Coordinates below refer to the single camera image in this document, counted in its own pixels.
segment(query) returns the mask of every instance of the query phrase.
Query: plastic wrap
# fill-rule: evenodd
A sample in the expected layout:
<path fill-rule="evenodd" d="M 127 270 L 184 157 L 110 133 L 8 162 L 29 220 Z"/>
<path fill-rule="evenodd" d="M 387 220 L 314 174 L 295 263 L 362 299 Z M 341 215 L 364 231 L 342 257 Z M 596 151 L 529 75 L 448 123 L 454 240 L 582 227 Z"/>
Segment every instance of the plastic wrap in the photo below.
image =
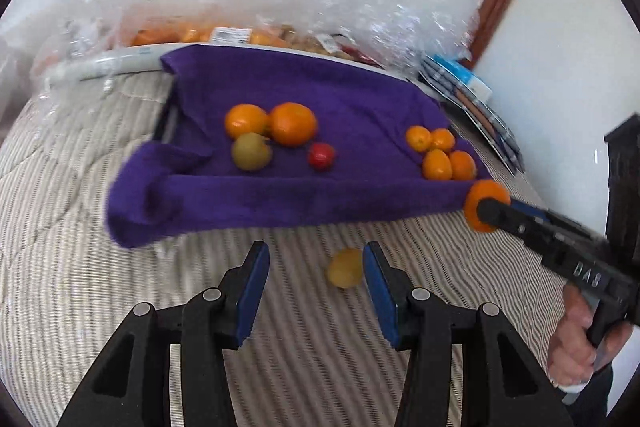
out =
<path fill-rule="evenodd" d="M 24 63 L 23 55 L 0 38 L 0 143 L 31 96 L 31 84 Z"/>
<path fill-rule="evenodd" d="M 447 3 L 456 0 L 420 7 L 405 0 L 72 0 L 36 54 L 31 78 L 47 90 L 56 64 L 169 42 L 292 48 L 406 72 L 420 52 L 466 54 L 471 24 Z M 120 72 L 118 56 L 95 63 L 94 78 L 107 90 Z"/>

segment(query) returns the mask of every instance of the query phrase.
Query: plastic bag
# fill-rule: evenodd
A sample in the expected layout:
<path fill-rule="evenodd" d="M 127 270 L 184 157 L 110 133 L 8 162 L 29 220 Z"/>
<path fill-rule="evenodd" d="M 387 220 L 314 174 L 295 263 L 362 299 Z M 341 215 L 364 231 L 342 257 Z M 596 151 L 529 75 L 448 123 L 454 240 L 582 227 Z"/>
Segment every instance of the plastic bag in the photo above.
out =
<path fill-rule="evenodd" d="M 4 141 L 24 103 L 31 96 L 24 57 L 0 38 L 0 143 Z"/>
<path fill-rule="evenodd" d="M 176 12 L 163 18 L 156 10 L 130 24 L 139 28 L 130 44 L 208 42 L 217 27 L 248 28 L 247 44 L 366 57 L 366 62 L 404 70 L 414 65 L 418 51 L 466 55 L 472 21 L 447 10 L 454 2 L 424 0 L 430 6 L 425 10 L 403 0 L 212 0 L 191 16 Z M 356 57 L 350 53 L 354 48 Z"/>
<path fill-rule="evenodd" d="M 124 10 L 130 0 L 64 0 L 56 21 L 56 30 L 38 49 L 30 78 L 40 92 L 51 89 L 47 70 L 56 64 L 97 57 L 103 52 L 126 45 L 121 40 Z M 96 76 L 106 81 L 118 73 L 116 61 Z"/>

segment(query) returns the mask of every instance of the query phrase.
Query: metal screw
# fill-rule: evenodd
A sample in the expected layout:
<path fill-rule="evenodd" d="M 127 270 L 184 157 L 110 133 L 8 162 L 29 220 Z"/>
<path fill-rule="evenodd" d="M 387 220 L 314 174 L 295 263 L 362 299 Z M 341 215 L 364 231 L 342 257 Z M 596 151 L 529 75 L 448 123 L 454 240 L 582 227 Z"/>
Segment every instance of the metal screw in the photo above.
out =
<path fill-rule="evenodd" d="M 425 288 L 414 288 L 411 292 L 411 296 L 417 301 L 426 301 L 431 297 L 431 292 Z"/>
<path fill-rule="evenodd" d="M 202 298 L 206 301 L 217 301 L 222 297 L 222 292 L 218 288 L 209 288 L 208 290 L 204 290 L 202 294 Z"/>
<path fill-rule="evenodd" d="M 137 317 L 142 317 L 151 311 L 151 305 L 148 302 L 139 302 L 133 306 L 133 314 Z"/>
<path fill-rule="evenodd" d="M 500 313 L 500 308 L 492 302 L 487 302 L 482 305 L 482 311 L 490 317 L 495 317 L 495 315 Z"/>

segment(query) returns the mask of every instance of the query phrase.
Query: striped bedspread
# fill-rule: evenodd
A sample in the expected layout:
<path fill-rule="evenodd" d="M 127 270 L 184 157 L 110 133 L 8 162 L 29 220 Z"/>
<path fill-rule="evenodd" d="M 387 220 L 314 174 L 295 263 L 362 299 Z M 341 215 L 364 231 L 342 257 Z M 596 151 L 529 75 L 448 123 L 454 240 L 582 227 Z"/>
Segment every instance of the striped bedspread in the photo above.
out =
<path fill-rule="evenodd" d="M 225 354 L 241 427 L 393 425 L 408 357 L 382 337 L 364 285 L 345 291 L 324 277 L 335 251 L 367 241 L 449 303 L 497 303 L 543 362 L 562 281 L 516 239 L 472 232 L 460 212 L 118 247 L 104 226 L 108 188 L 150 138 L 169 83 L 160 72 L 122 75 L 107 90 L 87 81 L 55 100 L 34 99 L 0 150 L 0 378 L 34 427 L 56 424 L 133 305 L 186 302 L 240 264 L 255 239 L 270 246 L 270 275 L 251 337 Z M 540 204 L 522 175 L 512 177 L 459 130 L 513 195 Z M 174 426 L 182 425 L 178 357 Z M 460 423 L 461 400 L 462 352 L 454 348 L 450 425 Z"/>

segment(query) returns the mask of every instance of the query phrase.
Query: finger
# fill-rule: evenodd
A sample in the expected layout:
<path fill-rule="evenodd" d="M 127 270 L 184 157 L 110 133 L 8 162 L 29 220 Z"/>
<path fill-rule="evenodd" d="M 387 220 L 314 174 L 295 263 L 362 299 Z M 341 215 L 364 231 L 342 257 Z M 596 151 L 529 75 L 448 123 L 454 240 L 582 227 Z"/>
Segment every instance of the finger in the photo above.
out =
<path fill-rule="evenodd" d="M 564 349 L 555 349 L 551 353 L 551 366 L 556 367 L 556 375 L 552 377 L 569 377 L 573 380 L 589 380 L 593 374 L 593 367 L 582 365 L 572 359 Z"/>
<path fill-rule="evenodd" d="M 560 319 L 554 336 L 562 345 L 562 349 L 576 362 L 591 365 L 596 359 L 596 350 L 587 340 L 587 335 L 582 327 L 566 316 Z"/>
<path fill-rule="evenodd" d="M 560 343 L 560 341 L 558 340 L 558 338 L 553 335 L 551 336 L 551 339 L 549 340 L 549 348 L 546 351 L 546 370 L 550 373 L 551 372 L 551 354 L 556 350 L 559 349 L 562 346 L 562 344 Z"/>
<path fill-rule="evenodd" d="M 634 327 L 628 322 L 621 322 L 611 328 L 605 337 L 605 356 L 598 363 L 598 369 L 611 362 L 631 337 Z"/>
<path fill-rule="evenodd" d="M 559 385 L 575 385 L 580 383 L 580 380 L 569 377 L 555 364 L 549 366 L 549 377 Z"/>
<path fill-rule="evenodd" d="M 589 328 L 593 322 L 593 311 L 577 286 L 567 283 L 562 290 L 564 315 L 583 328 Z"/>

